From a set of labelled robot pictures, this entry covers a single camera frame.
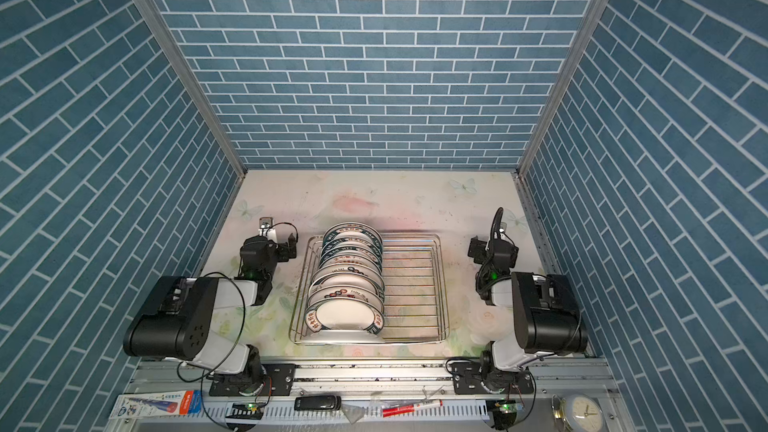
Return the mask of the metal wire dish rack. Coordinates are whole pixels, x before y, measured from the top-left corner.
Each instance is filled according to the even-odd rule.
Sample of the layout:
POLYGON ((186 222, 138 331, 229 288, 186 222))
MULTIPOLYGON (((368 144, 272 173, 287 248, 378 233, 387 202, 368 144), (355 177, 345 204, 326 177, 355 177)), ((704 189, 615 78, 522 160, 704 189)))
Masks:
POLYGON ((449 335, 440 239, 418 231, 383 231, 383 330, 311 331, 305 323, 310 276, 319 270, 322 237, 308 239, 289 338, 298 345, 411 345, 449 335))

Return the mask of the small green red rimmed plate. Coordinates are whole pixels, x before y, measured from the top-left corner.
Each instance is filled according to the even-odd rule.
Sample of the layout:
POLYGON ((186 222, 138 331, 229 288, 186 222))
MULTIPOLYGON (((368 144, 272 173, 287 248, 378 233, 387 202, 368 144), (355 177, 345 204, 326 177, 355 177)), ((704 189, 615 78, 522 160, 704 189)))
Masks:
POLYGON ((304 321, 312 332, 365 331, 377 335, 384 327, 384 317, 376 308, 344 297, 325 299, 311 305, 304 321))

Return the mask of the large green rimmed lettered plate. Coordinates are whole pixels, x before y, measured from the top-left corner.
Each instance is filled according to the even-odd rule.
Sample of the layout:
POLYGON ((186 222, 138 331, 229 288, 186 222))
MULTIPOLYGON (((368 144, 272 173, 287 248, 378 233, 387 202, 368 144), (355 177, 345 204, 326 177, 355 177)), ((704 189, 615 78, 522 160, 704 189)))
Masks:
POLYGON ((372 281, 364 277, 352 277, 346 274, 329 277, 326 281, 313 285, 310 289, 308 304, 313 305, 331 298, 358 299, 382 309, 383 291, 372 281))

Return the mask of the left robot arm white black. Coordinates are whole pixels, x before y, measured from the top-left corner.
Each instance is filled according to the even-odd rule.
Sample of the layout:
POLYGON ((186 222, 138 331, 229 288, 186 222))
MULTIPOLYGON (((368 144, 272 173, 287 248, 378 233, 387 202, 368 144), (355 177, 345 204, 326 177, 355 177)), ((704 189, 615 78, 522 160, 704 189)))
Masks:
POLYGON ((288 396, 296 366, 263 363, 241 338, 248 309, 266 302, 277 265, 297 257, 297 242, 296 232, 283 243, 267 231, 246 239, 234 278, 160 277, 124 335, 124 352, 201 369, 198 380, 210 384, 213 397, 288 396))

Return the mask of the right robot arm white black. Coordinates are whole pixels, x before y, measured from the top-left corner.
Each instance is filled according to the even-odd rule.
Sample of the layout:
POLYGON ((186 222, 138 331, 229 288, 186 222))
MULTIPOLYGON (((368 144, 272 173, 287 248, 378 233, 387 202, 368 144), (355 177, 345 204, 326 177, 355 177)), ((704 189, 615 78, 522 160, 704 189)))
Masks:
POLYGON ((587 327, 569 279, 514 271, 518 248, 503 238, 470 239, 467 255, 480 266, 475 291, 489 306, 511 311, 511 335, 489 342, 479 359, 475 379, 491 393, 529 394, 533 379, 528 366, 554 356, 582 353, 587 327))

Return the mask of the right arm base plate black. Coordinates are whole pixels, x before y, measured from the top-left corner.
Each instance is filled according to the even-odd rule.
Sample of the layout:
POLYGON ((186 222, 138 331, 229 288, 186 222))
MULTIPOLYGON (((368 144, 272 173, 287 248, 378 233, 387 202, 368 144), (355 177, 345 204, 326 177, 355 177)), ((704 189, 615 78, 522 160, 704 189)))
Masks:
POLYGON ((456 395, 532 394, 534 384, 528 371, 501 371, 469 360, 447 361, 456 395))

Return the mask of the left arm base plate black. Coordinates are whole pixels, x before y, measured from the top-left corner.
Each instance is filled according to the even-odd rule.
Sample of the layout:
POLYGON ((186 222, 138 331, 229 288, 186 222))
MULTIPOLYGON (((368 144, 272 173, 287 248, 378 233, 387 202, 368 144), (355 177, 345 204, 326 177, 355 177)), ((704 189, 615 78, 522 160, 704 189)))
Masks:
POLYGON ((209 389, 212 397, 289 396, 297 366, 292 363, 248 366, 238 374, 215 374, 209 389))

